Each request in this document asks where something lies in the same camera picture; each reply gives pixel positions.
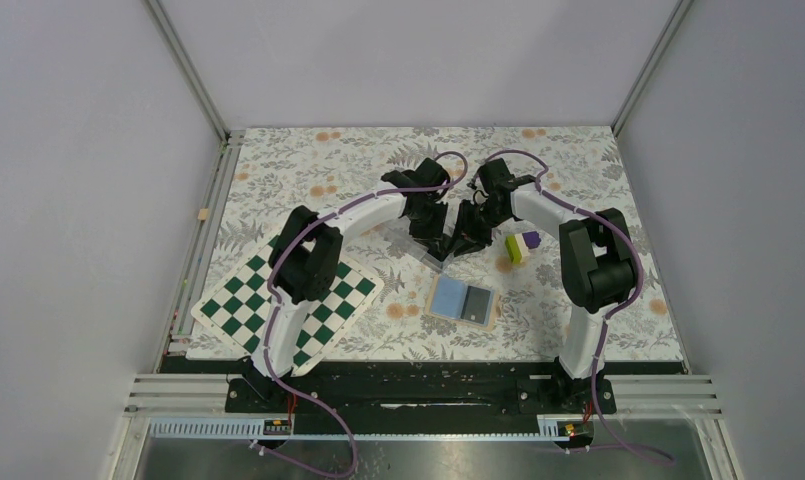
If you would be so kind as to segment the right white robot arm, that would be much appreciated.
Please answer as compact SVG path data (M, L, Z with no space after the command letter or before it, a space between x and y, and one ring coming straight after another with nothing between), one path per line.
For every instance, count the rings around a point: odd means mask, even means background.
M509 220L526 221L556 239L561 283L573 304L570 331L557 357L566 374L551 386L553 402L575 412L591 398L585 378L603 365L607 323L640 294L644 273L623 214L592 212L546 191L532 175L513 175L494 155L475 174L481 203L464 200L453 232L437 248L439 259L478 252L492 243L492 231Z

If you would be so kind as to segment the single black credit card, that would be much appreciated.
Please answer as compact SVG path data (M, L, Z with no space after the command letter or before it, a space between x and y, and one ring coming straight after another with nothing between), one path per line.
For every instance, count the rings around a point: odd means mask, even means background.
M462 304L460 319L475 325L486 325L489 322L494 292L476 286L467 288Z

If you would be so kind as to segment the clear acrylic card box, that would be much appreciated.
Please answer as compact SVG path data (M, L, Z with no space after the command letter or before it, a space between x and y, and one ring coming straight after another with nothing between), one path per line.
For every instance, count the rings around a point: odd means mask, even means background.
M454 262L455 258L450 257L443 268L435 268L430 265L424 259L428 247L414 241L408 234L408 227L409 221L405 218L396 219L381 226L381 235L389 243L388 251L392 257L410 257L437 273L442 273Z

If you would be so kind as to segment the tan card holder wallet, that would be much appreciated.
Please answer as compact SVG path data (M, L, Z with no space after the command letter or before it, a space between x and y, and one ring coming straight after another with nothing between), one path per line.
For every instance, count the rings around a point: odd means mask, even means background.
M459 279L454 279L446 275L438 275L432 282L430 287L424 313L427 316L444 319L477 328L485 331L491 331L495 327L496 319L499 314L497 313L498 302L500 295L497 291L490 289L494 292L492 300L492 307L490 312L489 322L486 325L480 326L460 319L462 304L464 297L469 286L476 286L469 284Z

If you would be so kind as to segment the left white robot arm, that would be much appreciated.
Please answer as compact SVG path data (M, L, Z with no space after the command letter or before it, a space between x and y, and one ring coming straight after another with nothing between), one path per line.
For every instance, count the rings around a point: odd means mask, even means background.
M269 257L272 306L260 349L252 354L261 375L249 395L260 408L274 411L287 401L289 387L280 377L293 368L302 326L313 304L329 292L343 246L378 225L406 218L411 239L439 256L448 211L443 198L456 184L441 164L426 158L414 170L384 174L374 189L326 213L305 206L291 212Z

